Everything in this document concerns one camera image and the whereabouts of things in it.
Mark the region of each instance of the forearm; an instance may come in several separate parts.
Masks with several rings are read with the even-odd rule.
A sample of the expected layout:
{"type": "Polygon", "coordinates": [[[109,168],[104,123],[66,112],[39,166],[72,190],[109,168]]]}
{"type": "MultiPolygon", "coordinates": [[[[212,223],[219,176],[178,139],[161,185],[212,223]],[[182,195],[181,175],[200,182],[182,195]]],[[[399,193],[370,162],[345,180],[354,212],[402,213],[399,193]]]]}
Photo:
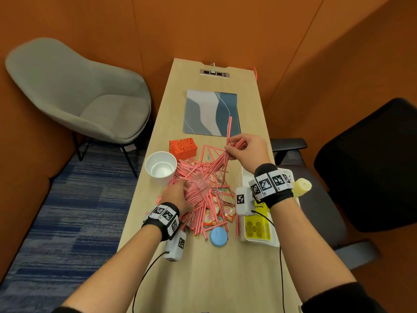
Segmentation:
{"type": "Polygon", "coordinates": [[[338,285],[356,281],[293,198],[275,204],[271,216],[302,302],[338,285]]]}
{"type": "Polygon", "coordinates": [[[156,226],[141,228],[63,306],[83,313],[125,313],[161,237],[161,231],[156,226]]]}

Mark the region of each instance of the black office chair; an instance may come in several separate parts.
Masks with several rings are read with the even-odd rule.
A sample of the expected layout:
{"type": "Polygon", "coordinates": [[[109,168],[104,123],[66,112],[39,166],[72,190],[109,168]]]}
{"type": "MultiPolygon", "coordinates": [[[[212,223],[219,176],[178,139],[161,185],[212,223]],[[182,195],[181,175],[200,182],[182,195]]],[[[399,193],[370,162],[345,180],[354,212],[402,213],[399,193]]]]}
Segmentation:
{"type": "Polygon", "coordinates": [[[271,145],[279,167],[312,183],[312,189],[300,197],[301,208],[348,268],[379,258],[380,252],[368,240],[344,246],[346,226],[333,201],[362,232],[417,221],[417,109],[406,100],[389,101],[319,151],[314,167],[331,198],[298,152],[307,147],[304,139],[275,139],[271,145]]]}

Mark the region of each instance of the orange fabric wall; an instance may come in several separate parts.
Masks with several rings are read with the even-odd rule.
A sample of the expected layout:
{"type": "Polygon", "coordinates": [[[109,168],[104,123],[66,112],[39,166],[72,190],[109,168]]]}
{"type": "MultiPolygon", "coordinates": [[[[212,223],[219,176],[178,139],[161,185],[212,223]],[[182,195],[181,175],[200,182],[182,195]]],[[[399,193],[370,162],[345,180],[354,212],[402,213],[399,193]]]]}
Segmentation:
{"type": "Polygon", "coordinates": [[[0,280],[56,175],[74,152],[71,133],[43,115],[9,77],[4,59],[36,37],[142,73],[131,0],[1,0],[0,280]]]}
{"type": "Polygon", "coordinates": [[[174,57],[221,67],[255,66],[259,94],[266,103],[321,1],[133,0],[154,112],[174,57]]]}
{"type": "MultiPolygon", "coordinates": [[[[387,3],[369,7],[376,11],[342,35],[333,31],[343,20],[331,18],[356,8],[336,1],[323,2],[265,109],[271,137],[306,139],[302,154],[310,168],[326,142],[390,99],[404,97],[417,105],[417,0],[383,0],[387,3]]],[[[352,241],[370,238],[382,253],[354,271],[358,281],[388,312],[414,312],[417,225],[372,234],[348,225],[352,241]]]]}

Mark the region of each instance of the carpet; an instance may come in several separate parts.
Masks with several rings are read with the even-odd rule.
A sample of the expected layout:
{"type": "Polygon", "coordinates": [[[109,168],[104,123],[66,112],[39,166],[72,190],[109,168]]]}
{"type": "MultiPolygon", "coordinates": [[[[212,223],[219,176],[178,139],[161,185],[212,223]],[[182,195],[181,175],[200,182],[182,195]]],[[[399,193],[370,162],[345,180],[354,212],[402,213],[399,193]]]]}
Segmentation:
{"type": "MultiPolygon", "coordinates": [[[[139,173],[143,138],[129,157],[139,173]]],[[[0,287],[0,312],[48,313],[117,251],[137,179],[123,152],[93,142],[54,179],[0,287]]]]}

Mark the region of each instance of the blue round lid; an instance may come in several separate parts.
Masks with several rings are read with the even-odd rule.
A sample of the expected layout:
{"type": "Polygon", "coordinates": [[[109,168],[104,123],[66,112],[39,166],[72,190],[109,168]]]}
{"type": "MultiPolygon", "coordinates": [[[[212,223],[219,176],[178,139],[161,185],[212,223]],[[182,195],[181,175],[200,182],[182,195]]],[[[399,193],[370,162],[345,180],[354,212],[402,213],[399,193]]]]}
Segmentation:
{"type": "Polygon", "coordinates": [[[210,231],[210,242],[216,247],[222,247],[227,243],[227,232],[222,227],[215,227],[210,231]]]}

